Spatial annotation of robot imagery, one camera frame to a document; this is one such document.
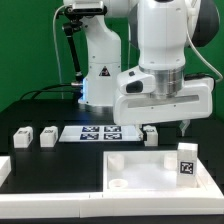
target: green background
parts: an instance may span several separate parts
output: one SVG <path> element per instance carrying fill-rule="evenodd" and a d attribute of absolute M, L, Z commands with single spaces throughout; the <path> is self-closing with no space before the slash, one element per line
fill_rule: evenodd
<path fill-rule="evenodd" d="M 224 74 L 224 1 L 215 0 L 221 17 L 218 35 L 202 55 Z M 52 19 L 62 0 L 1 0 L 0 1 L 0 111 L 31 90 L 59 83 L 53 44 Z M 74 80 L 74 71 L 67 40 L 61 30 L 65 18 L 57 20 L 57 36 L 63 82 Z M 122 39 L 122 69 L 127 69 L 128 28 L 126 19 L 107 19 L 109 28 Z M 74 37 L 84 74 L 87 74 L 86 40 L 83 32 Z M 212 73 L 186 49 L 186 73 Z M 137 65 L 138 52 L 131 49 L 131 66 Z M 214 114 L 224 119 L 224 82 L 213 93 Z M 40 98 L 60 98 L 60 94 L 45 93 Z"/>

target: white cube with marker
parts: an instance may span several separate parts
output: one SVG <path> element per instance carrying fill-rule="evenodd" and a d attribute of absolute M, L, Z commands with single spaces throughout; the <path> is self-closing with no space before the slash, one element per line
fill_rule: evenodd
<path fill-rule="evenodd" d="M 58 140 L 58 128 L 55 126 L 46 127 L 40 135 L 40 146 L 42 148 L 54 147 Z"/>
<path fill-rule="evenodd" d="M 177 151 L 177 186 L 197 187 L 197 157 L 197 144 L 179 143 Z"/>
<path fill-rule="evenodd" d="M 33 140 L 32 127 L 19 128 L 19 130 L 13 136 L 15 148 L 28 148 L 32 140 Z"/>

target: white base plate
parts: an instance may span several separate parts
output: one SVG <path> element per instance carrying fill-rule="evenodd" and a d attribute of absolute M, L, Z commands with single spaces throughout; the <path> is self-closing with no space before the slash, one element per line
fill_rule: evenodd
<path fill-rule="evenodd" d="M 134 126 L 66 126 L 59 142 L 140 141 Z"/>
<path fill-rule="evenodd" d="M 11 172 L 11 162 L 9 156 L 0 157 L 0 187 Z"/>
<path fill-rule="evenodd" d="M 132 177 L 125 172 L 123 176 L 120 172 L 119 176 L 109 173 L 110 153 L 104 153 L 104 192 L 0 195 L 0 219 L 223 214 L 224 197 L 200 161 L 198 187 L 175 188 L 173 174 L 168 174 L 173 171 L 162 171 L 162 158 L 167 152 L 119 152 L 125 156 L 128 172 L 135 170 Z M 144 174 L 136 176 L 138 171 Z M 129 188 L 108 189 L 108 181 L 115 177 L 127 178 Z"/>

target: circular hole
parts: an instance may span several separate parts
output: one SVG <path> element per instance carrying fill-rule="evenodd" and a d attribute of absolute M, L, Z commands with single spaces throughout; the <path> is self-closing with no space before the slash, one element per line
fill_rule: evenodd
<path fill-rule="evenodd" d="M 122 190 L 127 188 L 128 182 L 124 179 L 113 179 L 109 182 L 109 188 L 111 190 Z"/>

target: warning label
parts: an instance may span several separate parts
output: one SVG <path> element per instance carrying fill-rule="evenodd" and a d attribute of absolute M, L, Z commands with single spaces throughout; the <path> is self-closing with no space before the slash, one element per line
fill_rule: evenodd
<path fill-rule="evenodd" d="M 104 76 L 104 77 L 108 77 L 108 76 L 110 76 L 110 73 L 109 73 L 109 71 L 108 71 L 108 69 L 107 69 L 106 66 L 103 67 L 103 70 L 102 70 L 102 72 L 100 73 L 100 76 Z"/>

